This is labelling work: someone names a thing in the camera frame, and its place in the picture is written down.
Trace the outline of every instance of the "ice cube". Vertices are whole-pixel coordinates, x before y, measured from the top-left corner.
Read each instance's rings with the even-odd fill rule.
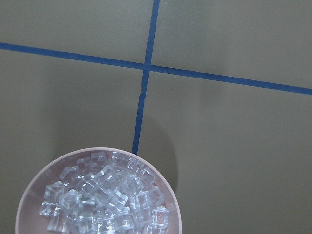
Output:
[[[65,185],[69,185],[69,188],[71,189],[79,182],[81,178],[83,178],[83,175],[79,174],[79,169],[76,166],[65,167],[59,178],[64,182]]]
[[[128,215],[130,212],[129,206],[123,207],[119,213],[116,214],[116,216],[123,216],[123,215]]]
[[[134,157],[130,157],[128,164],[127,164],[127,168],[129,168],[130,170],[138,173],[139,171],[143,170],[145,167],[144,163],[139,161],[138,159],[134,158]]]
[[[130,195],[128,197],[127,203],[129,205],[129,208],[130,208],[131,211],[135,211],[136,209],[138,209],[138,204],[137,204],[136,198],[134,196]]]
[[[136,205],[140,208],[152,206],[152,200],[148,191],[141,191],[136,195]]]
[[[91,153],[90,158],[91,158],[90,169],[93,174],[98,173],[103,169],[105,165],[109,164],[105,152]]]
[[[115,223],[107,219],[95,223],[95,234],[115,234]]]
[[[129,195],[129,194],[138,194],[143,188],[144,184],[142,181],[137,177],[137,175],[128,174],[120,183],[120,187],[122,191]]]
[[[57,181],[54,184],[47,185],[45,187],[44,199],[49,202],[57,203],[59,197],[66,191],[65,185],[61,181]]]
[[[125,230],[120,234],[142,234],[142,227],[133,227],[131,230]]]
[[[149,191],[153,206],[160,206],[165,201],[165,194],[155,185]]]
[[[107,199],[107,206],[115,213],[119,213],[128,201],[128,197],[115,189]]]
[[[84,178],[82,178],[76,185],[75,189],[79,191],[82,195],[88,196],[93,187],[97,184],[97,180],[92,173],[88,173]]]
[[[80,193],[78,193],[74,189],[71,189],[70,191],[68,191],[67,193],[63,194],[59,198],[59,206],[67,214],[70,214],[73,211],[77,210],[77,208],[79,206],[79,203],[80,203],[81,197],[82,196],[81,196]]]
[[[166,207],[158,206],[154,208],[153,226],[156,229],[165,229],[169,225],[169,211]]]
[[[56,203],[44,201],[41,205],[40,215],[43,215],[45,217],[53,216],[56,206],[57,206]]]
[[[91,218],[93,215],[94,207],[95,203],[93,200],[89,198],[82,198],[80,200],[79,207],[77,210],[77,217]]]
[[[133,222],[129,215],[115,216],[114,222],[116,231],[122,232],[124,230],[129,230],[133,226]]]
[[[58,216],[52,216],[50,218],[47,230],[60,233],[66,233],[69,231],[69,226],[63,212],[61,212]]]
[[[138,217],[138,221],[140,222],[142,227],[146,224],[151,223],[154,219],[153,212],[150,207],[139,209],[136,212],[136,216]]]
[[[110,189],[104,189],[97,184],[89,193],[89,197],[93,199],[98,206],[107,207],[107,199],[111,193],[112,191]]]
[[[91,172],[90,157],[79,158],[77,159],[76,164],[78,166],[80,174],[86,175]]]
[[[152,169],[146,167],[142,171],[138,172],[138,177],[142,180],[146,188],[148,188],[153,184],[156,174],[152,171]]]
[[[150,225],[143,228],[142,234],[166,234],[167,228],[156,229]]]
[[[128,165],[128,160],[129,160],[128,155],[124,155],[118,152],[113,152],[111,164],[118,166],[118,167],[126,168]]]
[[[96,173],[95,179],[104,189],[114,189],[120,183],[119,177],[116,176],[115,169],[110,165],[106,165],[103,170]]]
[[[107,158],[105,152],[103,152],[103,151],[91,153],[90,158],[91,158],[91,161],[93,163],[99,163],[103,167],[108,164],[108,158]]]
[[[96,215],[96,219],[97,221],[103,221],[103,220],[107,220],[107,219],[112,219],[114,217],[114,213],[105,208],[105,207],[97,207],[97,215]]]
[[[76,219],[71,227],[71,231],[75,234],[93,234],[94,225],[92,218]]]
[[[125,177],[129,175],[135,175],[135,172],[129,170],[129,169],[124,169],[120,167],[114,167],[116,170],[116,175],[119,177],[120,180],[123,180]]]

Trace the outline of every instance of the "gray floor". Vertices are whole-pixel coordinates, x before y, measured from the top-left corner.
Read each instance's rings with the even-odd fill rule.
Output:
[[[0,42],[144,62],[152,0],[0,1]],[[161,1],[152,64],[312,88],[312,1]],[[131,151],[142,71],[0,50],[0,226],[70,151]],[[309,234],[312,96],[151,72],[138,155],[183,233]]]

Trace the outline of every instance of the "pile of ice cubes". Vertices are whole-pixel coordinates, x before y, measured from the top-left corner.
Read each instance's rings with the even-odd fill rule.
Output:
[[[169,211],[155,173],[118,152],[95,152],[47,185],[40,214],[63,234],[166,234]]]

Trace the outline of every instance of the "bowl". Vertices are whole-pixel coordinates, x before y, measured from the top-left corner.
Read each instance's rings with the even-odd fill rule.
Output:
[[[54,233],[47,230],[49,219],[39,214],[41,210],[41,204],[44,200],[43,194],[45,191],[45,186],[58,181],[59,175],[64,167],[74,166],[77,159],[87,157],[91,153],[99,151],[104,151],[107,155],[111,154],[112,152],[119,152],[121,154],[134,157],[151,168],[156,173],[155,184],[165,194],[164,206],[170,212],[167,234],[182,233],[181,213],[176,196],[169,183],[155,167],[153,167],[144,159],[130,152],[114,148],[95,147],[81,149],[65,154],[48,164],[33,178],[33,180],[27,186],[19,203],[15,222],[15,234]]]

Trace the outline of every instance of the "blue tape line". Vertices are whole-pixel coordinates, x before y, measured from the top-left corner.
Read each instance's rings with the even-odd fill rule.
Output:
[[[146,92],[147,92],[148,78],[150,75],[150,67],[151,67],[151,61],[152,61],[159,5],[160,5],[160,0],[154,0],[153,8],[152,8],[152,15],[151,15],[150,30],[149,30],[148,40],[147,40],[147,45],[146,45],[145,63],[144,63],[142,85],[141,85],[142,92],[138,100],[136,126],[135,126],[135,133],[134,133],[133,144],[132,144],[132,153],[135,155],[137,155],[139,142],[140,142],[142,120],[143,120],[143,114],[144,114],[144,105],[145,105],[145,98],[146,98]]]
[[[252,79],[228,77],[228,76],[222,76],[222,75],[215,75],[215,74],[209,74],[209,73],[195,72],[195,71],[170,68],[170,67],[154,66],[154,65],[151,65],[150,71],[312,95],[312,89],[285,85],[285,84],[276,84],[276,83],[270,83],[270,82],[252,80]]]
[[[135,134],[133,137],[133,144],[132,144],[132,153],[135,155],[137,155],[138,146],[139,146],[139,142],[140,142],[142,121],[143,121],[143,114],[144,114],[144,105],[145,105],[145,98],[146,98],[146,91],[147,91],[147,84],[148,84],[149,75],[150,75],[150,71],[148,71],[148,70],[143,71],[142,93],[140,94],[140,97],[138,100]]]
[[[0,42],[0,49],[143,70],[144,64]]]
[[[312,89],[0,42],[0,49],[312,95]]]

